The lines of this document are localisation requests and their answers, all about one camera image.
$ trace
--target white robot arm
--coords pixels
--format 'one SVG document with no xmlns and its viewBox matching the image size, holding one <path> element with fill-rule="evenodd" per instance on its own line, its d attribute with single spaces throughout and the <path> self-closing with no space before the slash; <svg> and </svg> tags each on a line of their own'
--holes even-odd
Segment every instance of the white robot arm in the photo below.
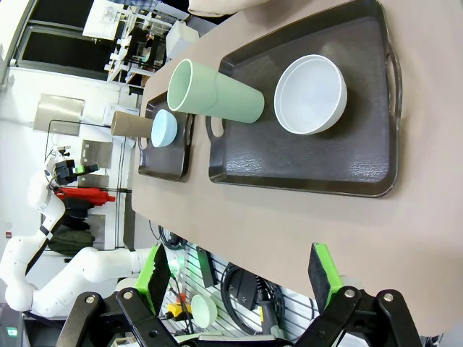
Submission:
<svg viewBox="0 0 463 347">
<path fill-rule="evenodd" d="M 50 161 L 47 173 L 50 176 Z M 0 262 L 0 278 L 7 284 L 5 299 L 17 311 L 34 309 L 44 317 L 53 317 L 72 305 L 89 283 L 131 276 L 142 270 L 149 249 L 131 252 L 128 249 L 100 252 L 82 249 L 69 264 L 42 289 L 26 281 L 26 274 L 53 236 L 54 229 L 65 213 L 64 203 L 51 191 L 43 172 L 30 181 L 28 202 L 45 217 L 32 236 L 15 236 L 5 248 Z"/>
</svg>

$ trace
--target beige tabletop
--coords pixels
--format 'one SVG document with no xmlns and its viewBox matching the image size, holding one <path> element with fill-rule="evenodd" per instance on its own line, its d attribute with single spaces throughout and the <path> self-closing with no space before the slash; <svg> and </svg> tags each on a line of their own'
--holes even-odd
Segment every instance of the beige tabletop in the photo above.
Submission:
<svg viewBox="0 0 463 347">
<path fill-rule="evenodd" d="M 148 80 L 142 113 L 167 90 L 180 59 L 218 68 L 247 42 L 342 2 L 274 0 L 234 15 Z M 341 274 L 359 278 L 372 295 L 401 291 L 419 332 L 436 335 L 463 318 L 463 6 L 460 0 L 383 5 L 404 79 L 400 173 L 391 193 L 367 199 L 213 184 L 211 145 L 199 116 L 186 182 L 141 176 L 135 165 L 132 206 L 308 296 L 310 245 L 327 243 Z"/>
</svg>

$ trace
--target tray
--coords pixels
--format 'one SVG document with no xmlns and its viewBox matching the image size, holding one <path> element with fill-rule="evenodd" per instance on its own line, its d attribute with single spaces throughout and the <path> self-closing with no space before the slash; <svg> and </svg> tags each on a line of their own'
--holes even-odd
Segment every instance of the tray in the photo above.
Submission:
<svg viewBox="0 0 463 347">
<path fill-rule="evenodd" d="M 154 119 L 160 109 L 168 110 L 167 92 L 159 95 L 146 105 L 145 117 Z M 141 139 L 138 138 L 140 148 L 140 165 L 138 173 L 146 176 L 158 177 L 169 181 L 179 181 L 188 172 L 190 164 L 190 147 L 193 134 L 192 114 L 172 112 L 179 126 L 174 141 L 166 147 L 154 147 L 148 140 L 148 146 L 143 149 Z"/>
<path fill-rule="evenodd" d="M 278 123 L 273 94 L 283 71 L 308 54 L 340 68 L 347 107 L 333 127 L 304 136 Z M 220 137 L 206 117 L 212 182 L 363 197 L 392 189 L 402 76 L 379 2 L 355 0 L 287 25 L 225 56 L 219 71 L 260 90 L 266 105 L 253 124 L 224 120 Z"/>
</svg>

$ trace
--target screw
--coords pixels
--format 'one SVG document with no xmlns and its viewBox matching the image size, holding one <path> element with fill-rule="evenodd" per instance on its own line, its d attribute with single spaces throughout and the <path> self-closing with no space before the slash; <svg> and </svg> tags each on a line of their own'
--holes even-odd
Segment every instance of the screw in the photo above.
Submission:
<svg viewBox="0 0 463 347">
<path fill-rule="evenodd" d="M 344 292 L 344 295 L 347 297 L 347 298 L 353 298 L 355 296 L 355 292 L 352 290 L 352 289 L 347 289 L 345 292 Z"/>
<path fill-rule="evenodd" d="M 391 293 L 386 293 L 384 294 L 384 300 L 391 302 L 392 300 L 394 300 L 394 296 Z"/>
</svg>

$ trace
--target white bowl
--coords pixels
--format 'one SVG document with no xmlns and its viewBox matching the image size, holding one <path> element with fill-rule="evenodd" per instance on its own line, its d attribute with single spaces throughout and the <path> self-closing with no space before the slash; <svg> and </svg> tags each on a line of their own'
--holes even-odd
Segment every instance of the white bowl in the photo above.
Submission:
<svg viewBox="0 0 463 347">
<path fill-rule="evenodd" d="M 210 297 L 195 295 L 191 301 L 191 313 L 197 326 L 206 329 L 217 319 L 217 306 Z"/>
<path fill-rule="evenodd" d="M 333 126 L 347 102 L 346 82 L 325 56 L 312 54 L 293 62 L 276 86 L 274 107 L 283 128 L 293 134 L 316 134 Z"/>
<path fill-rule="evenodd" d="M 151 143 L 154 147 L 165 147 L 174 141 L 177 135 L 177 119 L 166 111 L 159 110 L 151 128 Z"/>
</svg>

